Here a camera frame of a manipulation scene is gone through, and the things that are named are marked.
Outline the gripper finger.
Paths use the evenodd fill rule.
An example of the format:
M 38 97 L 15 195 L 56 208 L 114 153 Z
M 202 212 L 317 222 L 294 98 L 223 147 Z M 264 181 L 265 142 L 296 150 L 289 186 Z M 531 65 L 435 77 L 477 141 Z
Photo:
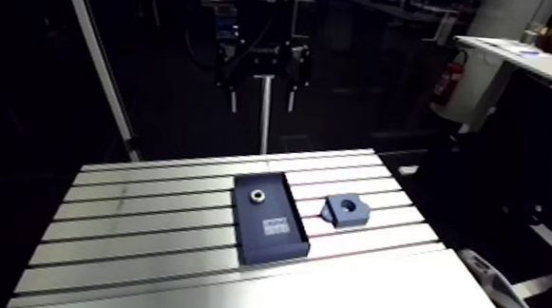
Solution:
M 238 108 L 236 80 L 234 65 L 237 63 L 237 48 L 232 45 L 218 45 L 215 63 L 215 75 L 217 87 L 226 95 L 226 101 L 231 113 L 236 113 Z
M 308 45 L 293 48 L 290 65 L 286 68 L 286 107 L 288 113 L 295 110 L 298 91 L 308 87 L 312 79 L 312 52 Z

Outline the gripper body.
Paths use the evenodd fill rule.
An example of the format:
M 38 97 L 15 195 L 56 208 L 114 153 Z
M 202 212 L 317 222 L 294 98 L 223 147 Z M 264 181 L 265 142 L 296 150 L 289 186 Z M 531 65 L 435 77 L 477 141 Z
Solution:
M 291 63 L 293 51 L 286 44 L 268 44 L 266 47 L 251 48 L 249 53 L 238 61 L 233 72 L 252 76 L 279 76 L 286 73 Z

